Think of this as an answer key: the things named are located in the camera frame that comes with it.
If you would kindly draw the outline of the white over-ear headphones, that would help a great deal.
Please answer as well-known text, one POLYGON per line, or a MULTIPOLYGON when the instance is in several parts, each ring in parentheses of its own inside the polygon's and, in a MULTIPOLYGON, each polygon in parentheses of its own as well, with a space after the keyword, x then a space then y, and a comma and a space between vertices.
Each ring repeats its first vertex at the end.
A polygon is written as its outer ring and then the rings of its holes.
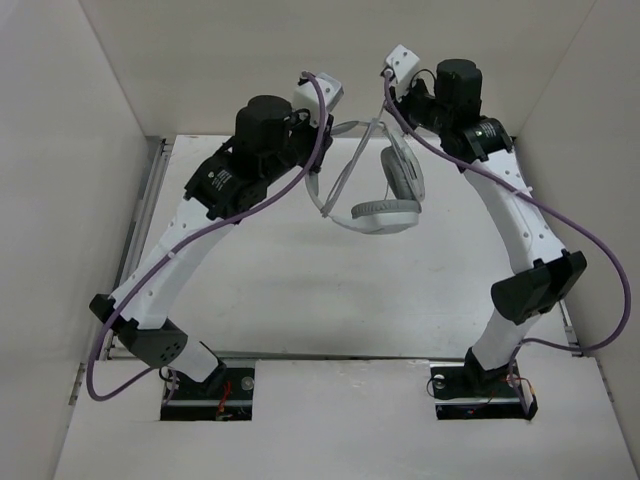
POLYGON ((331 134, 334 137, 342 136, 357 128, 363 130, 363 136, 325 198, 320 196, 319 174, 309 173, 306 176, 305 187, 311 202, 323 218, 359 234, 393 235, 417 226, 426 188, 419 160, 412 147, 399 131, 380 119, 341 122, 332 127, 331 134), (379 153, 384 191, 372 199, 356 203, 347 216, 342 216, 335 211, 337 200, 376 134, 386 140, 379 153))

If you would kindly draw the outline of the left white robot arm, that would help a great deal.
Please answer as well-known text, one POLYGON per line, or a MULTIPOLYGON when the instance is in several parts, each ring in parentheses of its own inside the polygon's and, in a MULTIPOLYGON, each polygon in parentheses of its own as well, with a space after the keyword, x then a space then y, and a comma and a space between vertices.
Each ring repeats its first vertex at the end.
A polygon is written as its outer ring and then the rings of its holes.
POLYGON ((100 333, 114 333, 148 370, 166 368, 201 396, 223 387, 226 366, 203 342, 169 317, 173 303, 212 249, 242 220, 266 209, 272 184, 293 169, 306 174, 330 144, 330 111, 323 88, 292 101, 272 95, 250 99, 236 115, 234 134, 196 169, 158 243, 130 277, 109 294, 97 294, 91 312, 100 333))

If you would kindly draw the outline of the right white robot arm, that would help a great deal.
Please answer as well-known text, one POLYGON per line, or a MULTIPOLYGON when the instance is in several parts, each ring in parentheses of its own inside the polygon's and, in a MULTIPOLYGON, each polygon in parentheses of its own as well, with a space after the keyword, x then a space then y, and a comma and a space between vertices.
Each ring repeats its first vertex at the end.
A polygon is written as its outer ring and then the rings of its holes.
POLYGON ((409 130, 426 129, 483 201, 506 248, 512 274, 490 289, 493 314, 464 360, 463 381, 487 393, 507 375, 511 355, 540 318, 575 285, 587 262, 569 251, 532 204, 503 124, 481 112, 482 73, 470 60, 437 65, 428 88, 410 67, 391 95, 409 130))

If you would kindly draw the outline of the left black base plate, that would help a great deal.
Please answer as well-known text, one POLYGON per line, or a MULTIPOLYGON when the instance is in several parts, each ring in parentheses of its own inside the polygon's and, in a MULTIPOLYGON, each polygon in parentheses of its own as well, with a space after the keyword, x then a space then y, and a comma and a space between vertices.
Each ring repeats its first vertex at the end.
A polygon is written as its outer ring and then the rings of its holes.
POLYGON ((158 373, 163 381, 160 420, 165 422, 251 421, 255 388, 253 359, 226 359, 227 370, 213 393, 204 393, 184 374, 168 369, 158 373))

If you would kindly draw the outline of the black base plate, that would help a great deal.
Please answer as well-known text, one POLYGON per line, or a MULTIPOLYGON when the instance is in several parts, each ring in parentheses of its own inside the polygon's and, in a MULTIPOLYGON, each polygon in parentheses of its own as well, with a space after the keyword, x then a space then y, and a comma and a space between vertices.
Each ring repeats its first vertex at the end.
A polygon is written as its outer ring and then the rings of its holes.
POLYGON ((473 386, 462 362, 435 362, 429 367, 426 392, 434 401, 438 420, 531 421, 538 413, 538 401, 529 379, 513 373, 499 373, 496 379, 473 386))
POLYGON ((160 420, 165 422, 251 421, 255 388, 253 359, 226 359, 227 370, 213 393, 204 393, 184 374, 168 369, 158 373, 163 381, 160 420))

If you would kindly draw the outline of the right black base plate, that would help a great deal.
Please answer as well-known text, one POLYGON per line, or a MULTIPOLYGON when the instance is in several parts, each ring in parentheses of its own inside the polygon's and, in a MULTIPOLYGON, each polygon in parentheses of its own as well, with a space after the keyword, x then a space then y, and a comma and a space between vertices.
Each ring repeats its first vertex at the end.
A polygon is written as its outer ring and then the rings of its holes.
POLYGON ((538 401, 529 379, 513 373, 499 373, 496 379, 473 386, 462 362, 435 362, 429 367, 426 392, 434 401, 438 420, 531 421, 538 413, 538 401))

